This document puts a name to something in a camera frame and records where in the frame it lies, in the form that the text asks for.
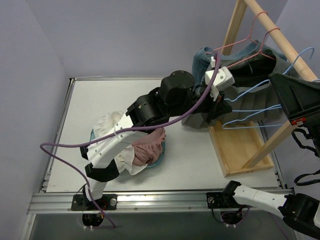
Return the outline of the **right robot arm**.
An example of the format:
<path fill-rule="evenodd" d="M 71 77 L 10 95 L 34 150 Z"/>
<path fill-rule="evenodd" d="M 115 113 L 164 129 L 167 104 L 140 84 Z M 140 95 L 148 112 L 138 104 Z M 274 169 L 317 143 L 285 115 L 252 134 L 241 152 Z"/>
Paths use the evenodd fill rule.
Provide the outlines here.
<path fill-rule="evenodd" d="M 293 130 L 313 141 L 310 148 L 320 155 L 320 81 L 306 81 L 281 73 L 269 75 L 281 107 Z M 222 191 L 227 206 L 245 205 L 255 207 L 280 217 L 293 230 L 314 239 L 320 238 L 320 202 L 303 193 L 273 194 L 247 187 L 231 180 Z"/>

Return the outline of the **pink pleated skirt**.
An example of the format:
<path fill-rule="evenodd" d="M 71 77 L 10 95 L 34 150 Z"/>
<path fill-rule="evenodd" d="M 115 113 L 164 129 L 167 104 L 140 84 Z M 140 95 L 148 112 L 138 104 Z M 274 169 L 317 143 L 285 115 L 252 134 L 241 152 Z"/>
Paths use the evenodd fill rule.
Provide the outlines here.
<path fill-rule="evenodd" d="M 142 167 L 154 164 L 163 152 L 165 138 L 166 131 L 162 127 L 133 142 L 131 144 L 134 149 L 133 165 Z"/>

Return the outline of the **blue wire hanger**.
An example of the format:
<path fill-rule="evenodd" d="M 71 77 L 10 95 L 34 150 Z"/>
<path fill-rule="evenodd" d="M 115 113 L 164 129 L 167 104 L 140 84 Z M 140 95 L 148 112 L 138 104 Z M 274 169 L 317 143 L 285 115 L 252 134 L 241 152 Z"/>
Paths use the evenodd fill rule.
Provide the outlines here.
<path fill-rule="evenodd" d="M 301 55 L 303 53 L 305 53 L 306 51 L 311 50 L 311 54 L 310 54 L 310 59 L 313 57 L 313 54 L 315 52 L 315 48 L 314 47 L 307 47 L 306 49 L 304 49 L 303 51 L 301 51 L 296 58 L 294 59 L 294 61 L 291 63 L 291 65 L 283 72 L 284 75 L 287 75 L 291 69 L 294 68 L 295 63 L 297 62 L 297 60 L 301 57 Z M 253 87 L 247 89 L 246 91 L 242 92 L 240 95 L 238 95 L 235 99 L 230 99 L 230 98 L 226 98 L 226 101 L 230 101 L 230 102 L 236 102 L 238 99 L 240 99 L 241 97 L 243 97 L 244 95 L 246 95 L 247 93 L 255 93 L 258 90 L 262 90 L 265 89 L 266 87 L 268 87 L 271 84 L 270 80 L 263 80 L 260 83 L 254 85 Z"/>
<path fill-rule="evenodd" d="M 226 123 L 224 123 L 222 125 L 222 128 L 223 129 L 251 129 L 251 128 L 266 128 L 266 127 L 277 127 L 277 126 L 281 126 L 281 124 L 274 124 L 274 125 L 265 125 L 265 126 L 234 126 L 234 127 L 229 127 L 230 124 L 232 123 L 237 123 L 237 122 L 243 122 L 243 121 L 246 121 L 247 119 L 255 116 L 255 115 L 258 115 L 260 113 L 264 113 L 266 111 L 271 111 L 271 110 L 276 110 L 276 109 L 281 109 L 281 105 L 280 104 L 276 104 L 276 105 L 273 105 L 273 106 L 270 106 L 268 108 L 265 108 L 265 109 L 260 109 L 260 110 L 252 110 L 253 113 L 246 116 L 245 118 L 243 119 L 235 119 L 235 120 L 231 120 L 231 121 L 228 121 Z"/>

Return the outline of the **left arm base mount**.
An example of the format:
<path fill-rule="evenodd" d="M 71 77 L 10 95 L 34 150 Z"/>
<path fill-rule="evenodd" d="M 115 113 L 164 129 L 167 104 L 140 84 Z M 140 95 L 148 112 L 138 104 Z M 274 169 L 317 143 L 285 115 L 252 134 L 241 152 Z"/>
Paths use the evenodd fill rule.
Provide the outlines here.
<path fill-rule="evenodd" d="M 73 196 L 71 207 L 72 211 L 98 211 L 97 206 L 86 196 L 85 185 Z M 99 207 L 104 211 L 113 211 L 117 209 L 118 195 L 103 194 L 102 198 L 95 200 Z"/>

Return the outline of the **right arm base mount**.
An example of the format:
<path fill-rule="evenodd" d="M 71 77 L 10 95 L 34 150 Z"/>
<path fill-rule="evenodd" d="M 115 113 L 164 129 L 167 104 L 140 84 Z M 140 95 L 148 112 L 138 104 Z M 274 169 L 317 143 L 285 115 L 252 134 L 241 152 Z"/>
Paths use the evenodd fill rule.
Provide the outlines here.
<path fill-rule="evenodd" d="M 222 196 L 222 192 L 207 192 L 206 193 L 207 207 L 209 209 L 228 209 L 235 208 L 238 205 L 234 202 L 227 202 Z"/>

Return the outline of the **blue wire hanger front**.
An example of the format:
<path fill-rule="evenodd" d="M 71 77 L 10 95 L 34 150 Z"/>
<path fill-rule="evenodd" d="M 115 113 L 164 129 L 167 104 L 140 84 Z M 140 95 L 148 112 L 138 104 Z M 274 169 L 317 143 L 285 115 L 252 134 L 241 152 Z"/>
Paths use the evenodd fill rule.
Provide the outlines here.
<path fill-rule="evenodd" d="M 266 128 L 266 127 L 277 127 L 277 126 L 281 126 L 281 124 L 274 124 L 274 125 L 265 125 L 265 126 L 234 126 L 234 127 L 229 127 L 230 124 L 232 123 L 237 123 L 237 122 L 243 122 L 243 121 L 246 121 L 247 119 L 255 116 L 255 115 L 258 115 L 260 113 L 264 113 L 266 111 L 271 111 L 271 110 L 276 110 L 276 109 L 281 109 L 281 105 L 280 104 L 276 104 L 276 105 L 273 105 L 273 106 L 270 106 L 268 108 L 265 108 L 265 109 L 260 109 L 260 110 L 252 110 L 253 113 L 246 116 L 245 118 L 243 119 L 235 119 L 235 120 L 231 120 L 231 121 L 228 121 L 226 123 L 224 123 L 222 125 L 222 128 L 223 129 L 251 129 L 251 128 Z"/>

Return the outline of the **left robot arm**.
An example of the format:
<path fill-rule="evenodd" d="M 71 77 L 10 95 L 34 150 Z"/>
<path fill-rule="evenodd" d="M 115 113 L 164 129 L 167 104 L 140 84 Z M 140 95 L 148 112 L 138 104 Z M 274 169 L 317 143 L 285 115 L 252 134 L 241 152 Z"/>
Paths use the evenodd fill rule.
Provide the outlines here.
<path fill-rule="evenodd" d="M 209 81 L 202 95 L 197 97 L 193 89 L 193 76 L 186 71 L 174 71 L 161 80 L 160 87 L 138 97 L 104 140 L 80 147 L 82 157 L 89 161 L 85 167 L 89 183 L 82 201 L 88 209 L 95 210 L 100 206 L 107 182 L 120 174 L 116 155 L 134 141 L 171 125 L 171 117 L 180 121 L 201 113 L 211 121 L 231 112 L 231 107 L 224 102 L 222 91 L 234 84 L 232 74 L 226 67 L 208 71 L 207 74 Z"/>

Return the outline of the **white pleated skirt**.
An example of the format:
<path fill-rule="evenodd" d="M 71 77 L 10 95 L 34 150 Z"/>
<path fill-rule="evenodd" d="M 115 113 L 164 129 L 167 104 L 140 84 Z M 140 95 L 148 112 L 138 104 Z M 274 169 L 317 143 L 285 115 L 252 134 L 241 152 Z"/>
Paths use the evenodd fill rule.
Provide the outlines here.
<path fill-rule="evenodd" d="M 120 121 L 124 115 L 122 111 L 114 111 L 112 113 L 106 113 L 102 116 L 93 126 L 90 134 L 90 141 L 96 138 L 101 138 L 106 135 L 115 125 Z M 134 164 L 135 149 L 130 144 L 124 150 L 122 150 L 115 158 L 115 163 L 121 174 L 124 170 L 127 170 L 130 175 L 137 175 L 143 171 L 147 165 L 145 163 L 142 166 Z"/>

